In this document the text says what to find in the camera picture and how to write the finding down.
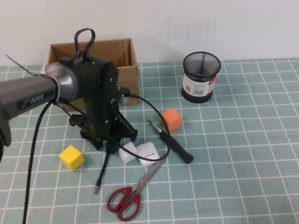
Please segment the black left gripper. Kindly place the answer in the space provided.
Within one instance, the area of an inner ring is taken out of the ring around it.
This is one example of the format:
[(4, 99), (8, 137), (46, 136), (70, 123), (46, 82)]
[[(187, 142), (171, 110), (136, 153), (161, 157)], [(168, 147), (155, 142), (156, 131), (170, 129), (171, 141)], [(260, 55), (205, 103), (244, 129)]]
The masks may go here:
[[(90, 142), (96, 150), (102, 148), (107, 141), (107, 152), (115, 154), (118, 150), (118, 142), (129, 138), (135, 141), (138, 130), (126, 120), (119, 110), (119, 101), (127, 97), (130, 90), (125, 87), (116, 87), (116, 92), (100, 90), (83, 98), (86, 116), (72, 115), (69, 119), (71, 126), (78, 126), (83, 139)], [(110, 141), (105, 135), (109, 134), (114, 140)]]

